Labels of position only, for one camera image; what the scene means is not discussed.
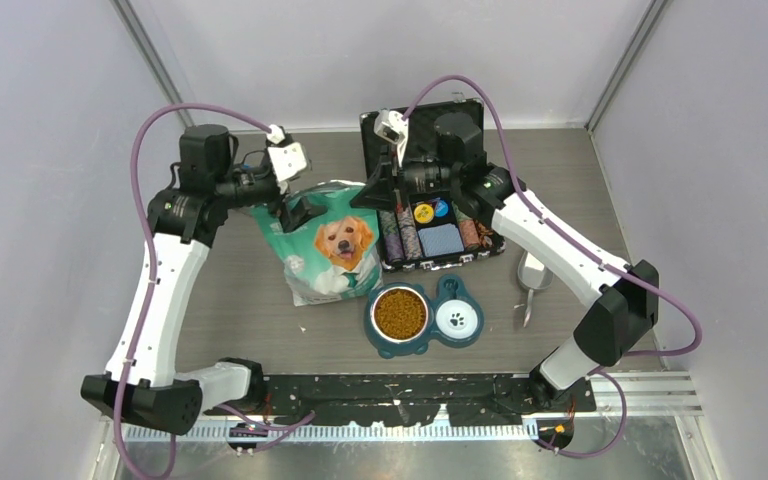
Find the green pet food bag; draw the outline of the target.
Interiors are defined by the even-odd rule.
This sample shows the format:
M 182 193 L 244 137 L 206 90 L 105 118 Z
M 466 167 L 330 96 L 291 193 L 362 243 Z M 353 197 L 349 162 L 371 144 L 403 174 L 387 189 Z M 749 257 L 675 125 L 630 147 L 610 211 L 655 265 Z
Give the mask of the green pet food bag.
M 365 296 L 382 284 L 377 212 L 350 205 L 364 187 L 362 182 L 331 180 L 290 195 L 292 207 L 305 201 L 324 209 L 292 232 L 285 232 L 265 206 L 251 209 L 282 262 L 296 307 Z

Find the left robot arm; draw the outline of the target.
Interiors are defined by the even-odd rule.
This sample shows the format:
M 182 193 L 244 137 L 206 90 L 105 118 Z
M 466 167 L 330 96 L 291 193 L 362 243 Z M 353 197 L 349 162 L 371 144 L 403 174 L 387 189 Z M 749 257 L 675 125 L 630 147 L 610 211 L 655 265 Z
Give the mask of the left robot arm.
M 174 435 L 223 404 L 244 414 L 267 399 L 262 366 L 225 357 L 179 373 L 176 353 L 195 281 L 232 209 L 263 206 L 293 232 L 324 213 L 306 200 L 288 200 L 288 183 L 310 166 L 300 143 L 282 127 L 266 135 L 257 165 L 234 161 L 239 141 L 221 125 L 187 128 L 179 139 L 173 179 L 149 202 L 140 285 L 120 343 L 104 373 L 84 378 L 80 395 L 122 424 Z

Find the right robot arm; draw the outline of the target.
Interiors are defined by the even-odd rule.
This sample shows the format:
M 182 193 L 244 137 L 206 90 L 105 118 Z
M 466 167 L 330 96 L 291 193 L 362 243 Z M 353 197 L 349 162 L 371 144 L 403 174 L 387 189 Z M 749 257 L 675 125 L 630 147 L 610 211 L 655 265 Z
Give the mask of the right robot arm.
M 439 116 L 435 150 L 409 161 L 407 116 L 375 114 L 372 133 L 385 143 L 376 169 L 353 199 L 355 207 L 394 210 L 414 194 L 446 191 L 466 215 L 522 247 L 572 291 L 587 311 L 571 336 L 532 369 L 526 388 L 534 403 L 556 410 L 571 386 L 601 367 L 616 365 L 658 320 L 654 266 L 598 252 L 596 246 L 554 215 L 527 189 L 512 166 L 489 162 L 484 133 L 471 116 Z

